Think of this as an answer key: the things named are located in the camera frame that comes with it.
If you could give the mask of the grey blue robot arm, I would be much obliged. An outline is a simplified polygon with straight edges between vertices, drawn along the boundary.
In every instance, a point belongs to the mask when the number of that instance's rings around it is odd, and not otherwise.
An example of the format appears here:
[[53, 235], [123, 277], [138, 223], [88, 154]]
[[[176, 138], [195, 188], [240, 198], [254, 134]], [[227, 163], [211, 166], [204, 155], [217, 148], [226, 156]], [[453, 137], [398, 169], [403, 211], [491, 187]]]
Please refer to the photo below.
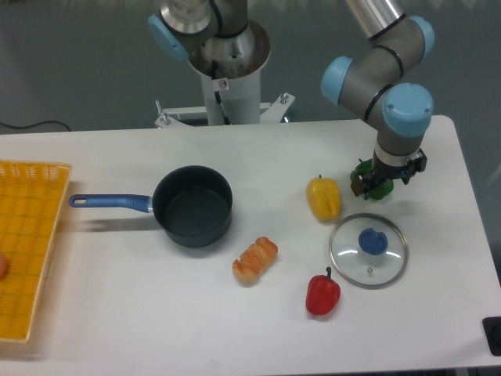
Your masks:
[[[377, 133], [373, 156], [352, 172], [351, 190], [365, 199], [387, 196], [395, 180], [408, 183], [424, 171], [422, 139], [434, 101], [421, 85], [402, 77], [434, 46], [434, 30], [407, 16], [396, 1], [350, 1], [348, 8], [371, 50], [354, 61], [336, 58], [320, 89]], [[156, 43], [198, 73], [210, 125], [259, 124], [261, 70], [271, 52], [265, 29], [248, 16], [245, 1], [168, 1], [148, 20]]]

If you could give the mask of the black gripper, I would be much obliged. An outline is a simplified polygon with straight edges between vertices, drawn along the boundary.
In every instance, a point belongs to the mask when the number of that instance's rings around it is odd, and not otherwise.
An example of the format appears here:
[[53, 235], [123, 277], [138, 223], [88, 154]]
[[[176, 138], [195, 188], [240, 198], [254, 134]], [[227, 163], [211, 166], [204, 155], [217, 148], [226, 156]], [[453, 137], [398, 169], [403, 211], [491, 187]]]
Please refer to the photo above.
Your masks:
[[[378, 157], [373, 156], [373, 174], [378, 179], [401, 180], [407, 185], [416, 173], [424, 172], [427, 166], [427, 156], [420, 148], [414, 157], [403, 156]], [[365, 201], [374, 188], [373, 174], [355, 174], [351, 178], [351, 190], [356, 197]]]

